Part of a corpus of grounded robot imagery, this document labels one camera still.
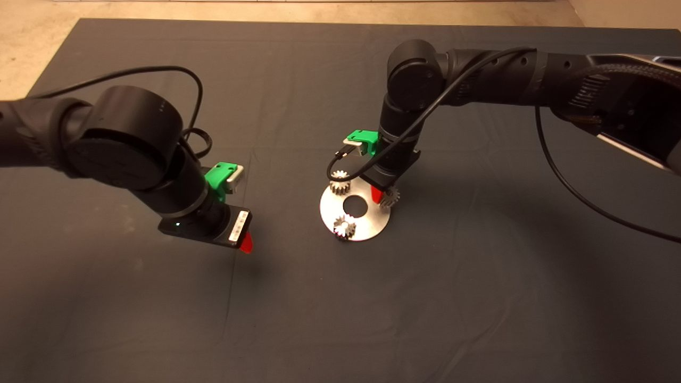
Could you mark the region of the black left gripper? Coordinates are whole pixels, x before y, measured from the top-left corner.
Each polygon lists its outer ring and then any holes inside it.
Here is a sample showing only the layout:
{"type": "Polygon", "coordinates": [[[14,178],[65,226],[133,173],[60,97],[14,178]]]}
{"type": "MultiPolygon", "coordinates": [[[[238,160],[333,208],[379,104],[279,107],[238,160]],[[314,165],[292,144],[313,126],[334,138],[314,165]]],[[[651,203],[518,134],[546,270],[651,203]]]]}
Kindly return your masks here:
{"type": "Polygon", "coordinates": [[[212,204],[179,218],[163,218],[158,230],[165,235],[195,242],[239,249],[243,254],[253,252],[249,226],[253,214],[245,207],[212,204]]]}

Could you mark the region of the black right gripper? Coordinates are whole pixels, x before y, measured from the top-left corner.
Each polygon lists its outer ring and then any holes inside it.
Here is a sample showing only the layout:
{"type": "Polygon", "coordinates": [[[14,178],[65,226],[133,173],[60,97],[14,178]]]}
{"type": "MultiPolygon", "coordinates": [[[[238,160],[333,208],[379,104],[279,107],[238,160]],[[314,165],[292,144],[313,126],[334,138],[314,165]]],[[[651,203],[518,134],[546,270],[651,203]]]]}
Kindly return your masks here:
{"type": "Polygon", "coordinates": [[[370,187],[372,202],[377,205],[381,204],[383,199],[381,190],[387,190],[395,185],[420,156],[420,150],[392,151],[363,172],[360,179],[372,185],[370,187]]]}

